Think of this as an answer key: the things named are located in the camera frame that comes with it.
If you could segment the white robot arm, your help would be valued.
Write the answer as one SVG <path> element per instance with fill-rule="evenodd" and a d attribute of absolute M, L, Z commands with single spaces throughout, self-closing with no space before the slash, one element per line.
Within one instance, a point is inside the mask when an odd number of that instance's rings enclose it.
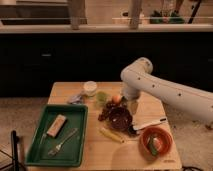
<path fill-rule="evenodd" d="M 153 65 L 148 58 L 141 57 L 126 66 L 120 74 L 123 82 L 122 94 L 128 100 L 138 99 L 144 91 L 185 110 L 206 125 L 213 123 L 213 93 L 174 83 L 152 76 Z"/>

